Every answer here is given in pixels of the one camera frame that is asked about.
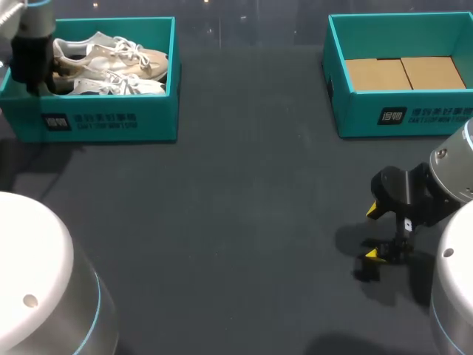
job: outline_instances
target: robotic arm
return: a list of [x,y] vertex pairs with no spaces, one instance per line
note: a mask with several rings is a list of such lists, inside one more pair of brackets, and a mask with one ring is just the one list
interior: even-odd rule
[[402,262],[413,249],[416,227],[433,226],[473,200],[473,119],[443,142],[428,163],[404,171],[388,166],[371,181],[375,202],[367,217],[396,215],[396,233],[366,255],[374,261]]
[[435,261],[430,324],[440,354],[473,354],[473,118],[406,172],[388,166],[371,181],[375,203],[367,216],[394,212],[395,237],[364,256],[364,272],[378,262],[401,262],[413,249],[415,228],[458,211],[445,228]]
[[0,36],[11,41],[12,79],[39,95],[46,85],[54,91],[52,33],[55,17],[51,0],[0,0]]

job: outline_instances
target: cardboard box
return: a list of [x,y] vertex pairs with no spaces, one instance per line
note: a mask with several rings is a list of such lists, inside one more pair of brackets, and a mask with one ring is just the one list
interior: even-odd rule
[[450,135],[473,116],[473,15],[331,15],[324,76],[341,137]]
[[23,142],[175,141],[180,56],[174,18],[84,18],[56,21],[55,37],[81,41],[97,31],[169,54],[165,95],[32,97],[8,71],[0,107]]

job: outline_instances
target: teal cardboard box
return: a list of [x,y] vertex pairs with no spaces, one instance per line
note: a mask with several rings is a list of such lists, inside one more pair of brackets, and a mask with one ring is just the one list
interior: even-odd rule
[[[450,57],[463,88],[354,89],[347,61],[413,57]],[[473,116],[471,13],[331,15],[322,66],[343,138],[450,135]]]
[[0,107],[23,142],[175,141],[180,55],[174,18],[57,20],[56,38],[82,41],[97,31],[169,55],[165,95],[56,95],[32,97],[7,73]]

